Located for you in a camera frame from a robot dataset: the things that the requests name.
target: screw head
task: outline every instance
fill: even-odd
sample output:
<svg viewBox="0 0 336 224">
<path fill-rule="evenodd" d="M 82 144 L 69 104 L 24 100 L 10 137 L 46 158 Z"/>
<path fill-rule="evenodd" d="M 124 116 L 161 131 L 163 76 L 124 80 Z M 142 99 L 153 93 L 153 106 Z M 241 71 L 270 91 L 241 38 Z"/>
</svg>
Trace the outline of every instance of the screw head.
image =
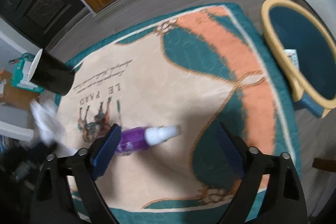
<svg viewBox="0 0 336 224">
<path fill-rule="evenodd" d="M 287 152 L 283 152 L 283 153 L 281 153 L 281 155 L 282 155 L 282 157 L 283 157 L 284 159 L 286 159 L 286 160 L 288 160 L 288 159 L 291 158 L 291 155 L 290 155 L 289 153 L 287 153 Z"/>
<path fill-rule="evenodd" d="M 51 161 L 51 160 L 53 160 L 54 158 L 55 158 L 55 154 L 50 154 L 50 155 L 47 156 L 47 160 L 48 160 L 48 161 Z"/>
<path fill-rule="evenodd" d="M 259 153 L 259 149 L 252 146 L 249 148 L 249 151 L 252 153 L 252 154 L 258 154 Z"/>
<path fill-rule="evenodd" d="M 78 150 L 78 154 L 80 156 L 83 156 L 87 153 L 87 151 L 88 151 L 87 148 L 81 148 L 80 150 Z"/>
</svg>

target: wooden floor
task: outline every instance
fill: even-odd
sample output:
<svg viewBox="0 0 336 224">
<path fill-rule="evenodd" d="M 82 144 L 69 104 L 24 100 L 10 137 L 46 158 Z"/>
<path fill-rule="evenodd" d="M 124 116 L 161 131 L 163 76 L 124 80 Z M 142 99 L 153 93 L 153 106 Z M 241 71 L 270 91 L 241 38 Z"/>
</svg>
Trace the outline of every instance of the wooden floor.
<svg viewBox="0 0 336 224">
<path fill-rule="evenodd" d="M 238 3 L 261 30 L 260 8 L 265 0 L 136 0 L 110 17 L 96 22 L 91 14 L 73 27 L 51 50 L 51 54 L 63 62 L 68 61 L 94 43 L 145 20 L 191 6 L 218 2 Z M 311 167 L 314 157 L 335 159 L 336 111 L 324 119 L 314 118 L 308 111 L 295 112 L 301 141 L 302 186 L 307 200 L 308 213 L 319 207 L 329 173 Z"/>
</svg>

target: purple bottle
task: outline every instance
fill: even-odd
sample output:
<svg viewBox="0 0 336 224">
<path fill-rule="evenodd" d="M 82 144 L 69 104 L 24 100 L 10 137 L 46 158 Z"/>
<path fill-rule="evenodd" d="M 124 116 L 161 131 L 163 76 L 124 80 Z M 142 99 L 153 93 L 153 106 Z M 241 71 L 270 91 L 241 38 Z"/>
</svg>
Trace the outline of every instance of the purple bottle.
<svg viewBox="0 0 336 224">
<path fill-rule="evenodd" d="M 142 151 L 167 141 L 180 134 L 179 127 L 136 127 L 121 133 L 121 140 L 116 154 L 130 155 L 132 152 Z"/>
</svg>

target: dark door panel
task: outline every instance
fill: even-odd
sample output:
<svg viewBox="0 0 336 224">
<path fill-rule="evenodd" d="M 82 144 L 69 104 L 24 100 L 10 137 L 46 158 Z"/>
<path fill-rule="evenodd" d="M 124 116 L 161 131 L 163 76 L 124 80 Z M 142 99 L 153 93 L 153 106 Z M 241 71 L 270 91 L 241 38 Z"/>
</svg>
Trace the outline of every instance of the dark door panel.
<svg viewBox="0 0 336 224">
<path fill-rule="evenodd" d="M 80 0 L 0 0 L 1 16 L 43 48 L 83 7 Z"/>
</svg>

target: green plastic bag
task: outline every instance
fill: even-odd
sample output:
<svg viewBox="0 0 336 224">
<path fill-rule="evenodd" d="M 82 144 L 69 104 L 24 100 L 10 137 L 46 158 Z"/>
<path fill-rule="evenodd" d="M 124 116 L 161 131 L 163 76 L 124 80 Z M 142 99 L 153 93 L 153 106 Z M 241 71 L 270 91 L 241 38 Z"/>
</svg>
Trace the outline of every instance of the green plastic bag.
<svg viewBox="0 0 336 224">
<path fill-rule="evenodd" d="M 41 93 L 44 91 L 43 88 L 28 81 L 28 72 L 34 57 L 35 56 L 30 53 L 25 53 L 18 58 L 18 63 L 15 66 L 10 82 L 12 86 L 17 88 Z"/>
</svg>

